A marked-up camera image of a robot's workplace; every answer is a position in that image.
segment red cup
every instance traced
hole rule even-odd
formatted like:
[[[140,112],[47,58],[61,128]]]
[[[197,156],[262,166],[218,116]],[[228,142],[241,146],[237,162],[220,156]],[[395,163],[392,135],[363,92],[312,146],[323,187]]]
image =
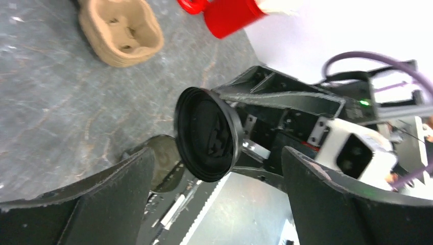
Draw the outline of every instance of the red cup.
[[[255,0],[178,0],[189,14],[203,12],[210,32],[216,38],[225,38],[266,16]]]

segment green led light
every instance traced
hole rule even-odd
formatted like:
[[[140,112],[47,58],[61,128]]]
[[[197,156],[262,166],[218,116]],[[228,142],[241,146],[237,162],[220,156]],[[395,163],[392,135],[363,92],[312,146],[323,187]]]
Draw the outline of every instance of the green led light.
[[[359,103],[363,106],[369,106],[370,103],[368,103],[367,101],[359,101]]]

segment floor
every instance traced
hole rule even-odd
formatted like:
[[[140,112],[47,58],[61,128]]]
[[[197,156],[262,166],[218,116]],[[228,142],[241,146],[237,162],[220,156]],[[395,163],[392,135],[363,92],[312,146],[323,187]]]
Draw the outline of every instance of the floor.
[[[258,63],[244,32],[218,40],[176,1],[148,3],[165,46],[130,68],[95,56],[72,0],[0,3],[0,202],[86,178],[172,134],[185,88],[212,88]]]

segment cable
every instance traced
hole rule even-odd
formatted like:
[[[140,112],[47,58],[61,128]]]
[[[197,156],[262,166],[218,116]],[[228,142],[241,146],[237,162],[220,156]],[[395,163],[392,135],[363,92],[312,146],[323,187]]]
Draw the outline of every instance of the cable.
[[[401,133],[404,133],[404,134],[406,134],[406,135],[408,135],[408,136],[410,136],[410,137],[416,139],[417,141],[419,141],[419,142],[425,144],[424,141],[422,141],[421,139],[419,139],[419,138],[416,137],[415,135],[412,135],[412,134],[406,132],[405,130],[402,130],[402,129],[396,127],[396,126],[393,126],[393,125],[392,125],[391,123],[389,123],[389,122],[387,122],[387,124],[388,124],[389,126],[391,126],[393,130],[397,130],[397,131],[399,131],[399,132],[401,132]]]
[[[401,63],[405,63],[407,65],[410,65],[415,70],[418,67],[416,60],[407,60],[407,61],[402,61]],[[346,80],[360,80],[363,82],[369,82],[371,78],[373,78],[373,77],[375,77],[375,76],[377,76],[383,72],[392,71],[392,70],[396,70],[396,68],[393,66],[387,66],[387,67],[382,67],[382,68],[379,68],[376,70],[370,70],[370,71],[360,71],[360,70],[345,71],[345,72],[333,74],[332,76],[327,77],[326,79],[322,80],[321,82],[316,83],[315,85],[338,82],[338,81],[346,81]]]
[[[395,60],[394,58],[377,54],[377,53],[372,53],[372,52],[351,51],[330,58],[328,61],[326,61],[325,65],[322,68],[323,77],[326,79],[331,77],[330,75],[328,75],[328,70],[333,63],[340,60],[351,59],[351,58],[369,59],[369,60],[379,61],[387,65],[391,65],[395,67],[397,70],[403,71],[409,76],[411,76],[414,80],[420,83],[428,91],[428,93],[430,93],[431,96],[433,96],[433,83],[431,83],[431,81],[428,78],[426,78],[423,74],[414,70],[407,63],[403,63],[398,60]]]
[[[408,64],[401,63],[398,60],[395,60],[391,57],[377,54],[377,53],[363,52],[363,51],[351,51],[351,52],[345,52],[345,53],[336,55],[336,56],[330,58],[328,61],[326,61],[325,65],[322,68],[322,76],[325,79],[329,80],[329,78],[331,78],[331,76],[328,75],[330,66],[337,61],[345,60],[345,59],[351,59],[351,58],[369,59],[369,60],[379,61],[379,62],[385,63],[387,65],[391,65],[391,66],[395,67],[396,69],[403,71],[406,74],[408,74],[409,76],[411,76],[415,81],[420,83],[425,88],[425,90],[428,91],[428,93],[431,96],[433,96],[433,83],[428,78],[426,78],[423,74],[416,71],[415,69],[410,67]],[[423,167],[419,170],[416,170],[416,171],[412,172],[411,174],[401,178],[399,181],[397,181],[393,184],[393,187],[402,186],[406,182],[422,176],[425,171],[427,171],[429,173],[432,170],[433,170],[433,164],[428,164],[426,167]]]

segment cardboard cup holder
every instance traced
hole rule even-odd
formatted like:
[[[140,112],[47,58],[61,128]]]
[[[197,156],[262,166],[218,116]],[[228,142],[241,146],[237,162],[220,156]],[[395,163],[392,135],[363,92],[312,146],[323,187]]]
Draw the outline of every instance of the cardboard cup holder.
[[[144,62],[164,46],[158,21],[144,0],[80,0],[79,22],[102,61],[115,67]]]

